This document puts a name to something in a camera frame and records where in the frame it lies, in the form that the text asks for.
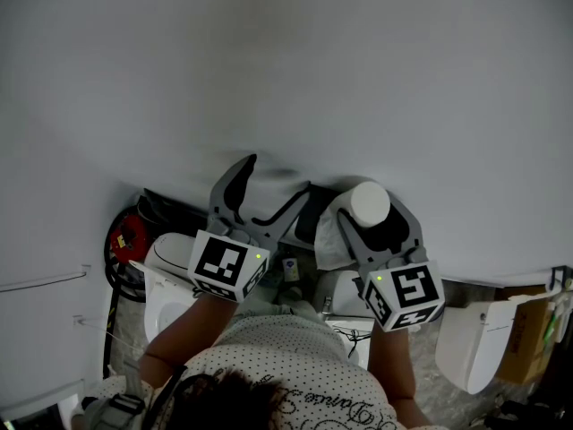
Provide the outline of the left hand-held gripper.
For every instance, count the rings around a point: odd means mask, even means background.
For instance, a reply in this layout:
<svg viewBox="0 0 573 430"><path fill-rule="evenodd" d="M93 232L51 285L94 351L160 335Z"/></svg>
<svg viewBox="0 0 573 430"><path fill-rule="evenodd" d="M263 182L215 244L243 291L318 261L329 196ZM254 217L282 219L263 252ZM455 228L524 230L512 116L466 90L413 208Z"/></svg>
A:
<svg viewBox="0 0 573 430"><path fill-rule="evenodd" d="M207 228L197 232L187 271L199 290L236 303L260 283L269 270L270 241L280 241L311 196L307 183L269 219L244 224L239 211L256 160L256 154L240 159L211 189Z"/></svg>

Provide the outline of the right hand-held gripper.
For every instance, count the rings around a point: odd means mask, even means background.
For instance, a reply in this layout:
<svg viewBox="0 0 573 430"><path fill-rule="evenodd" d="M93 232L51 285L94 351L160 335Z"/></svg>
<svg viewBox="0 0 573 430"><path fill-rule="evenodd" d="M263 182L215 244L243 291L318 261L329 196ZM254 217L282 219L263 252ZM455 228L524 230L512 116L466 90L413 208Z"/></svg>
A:
<svg viewBox="0 0 573 430"><path fill-rule="evenodd" d="M422 228L414 214L393 194L391 205L408 225L401 251L390 259L383 224L360 227L346 210L337 212L346 244L359 265L361 299L383 331L399 331L433 321L445 305L442 279L435 261L427 257Z"/></svg>

